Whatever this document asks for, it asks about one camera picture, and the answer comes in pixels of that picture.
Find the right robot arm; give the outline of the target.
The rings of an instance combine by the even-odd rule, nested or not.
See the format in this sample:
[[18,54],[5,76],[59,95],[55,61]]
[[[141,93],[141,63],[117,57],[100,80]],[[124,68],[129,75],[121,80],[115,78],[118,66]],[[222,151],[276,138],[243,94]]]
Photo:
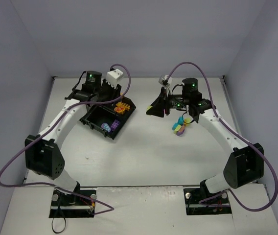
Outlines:
[[223,171],[200,183],[205,196],[216,194],[229,188],[239,188],[264,175],[264,160],[260,156],[264,152],[259,143],[252,147],[236,136],[233,129],[227,129],[221,117],[214,110],[214,105],[204,99],[198,91],[196,78],[185,78],[182,81],[182,94],[171,94],[169,78],[161,77],[161,92],[146,111],[147,115],[164,117],[171,109],[185,108],[193,120],[204,127],[220,144],[228,156]]

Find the purple arch lego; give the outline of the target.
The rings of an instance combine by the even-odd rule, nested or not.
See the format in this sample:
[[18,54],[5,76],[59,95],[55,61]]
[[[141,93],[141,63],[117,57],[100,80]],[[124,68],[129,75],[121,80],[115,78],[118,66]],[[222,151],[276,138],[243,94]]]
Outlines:
[[111,132],[114,133],[115,131],[118,131],[119,126],[120,126],[120,121],[115,120],[110,126]]

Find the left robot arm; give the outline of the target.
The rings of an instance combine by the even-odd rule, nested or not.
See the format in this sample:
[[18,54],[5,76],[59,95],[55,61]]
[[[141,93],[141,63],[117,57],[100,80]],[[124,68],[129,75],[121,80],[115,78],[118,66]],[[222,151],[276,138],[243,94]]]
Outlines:
[[105,78],[97,71],[84,71],[85,83],[81,88],[75,85],[65,98],[66,102],[47,128],[36,136],[29,135],[25,140],[26,168],[38,175],[47,177],[51,184],[65,193],[79,193],[80,184],[65,170],[65,160],[61,148],[66,137],[95,105],[114,104],[121,101],[119,81],[124,73],[111,68]]

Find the orange rounded lego block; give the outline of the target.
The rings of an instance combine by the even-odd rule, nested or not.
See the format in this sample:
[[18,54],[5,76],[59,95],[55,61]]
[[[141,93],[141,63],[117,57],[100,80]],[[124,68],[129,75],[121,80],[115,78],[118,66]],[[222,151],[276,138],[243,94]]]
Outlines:
[[129,111],[131,108],[130,105],[128,105],[127,103],[123,103],[123,102],[118,102],[116,104],[116,106],[114,107],[114,111],[120,115],[125,114],[125,112]]

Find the purple flower lego block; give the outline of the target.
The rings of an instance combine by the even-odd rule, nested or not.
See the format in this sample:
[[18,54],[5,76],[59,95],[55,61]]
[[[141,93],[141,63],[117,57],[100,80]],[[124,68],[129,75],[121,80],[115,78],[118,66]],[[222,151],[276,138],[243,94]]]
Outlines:
[[101,124],[101,128],[108,133],[111,131],[111,128],[110,128],[109,124],[107,124],[107,123]]

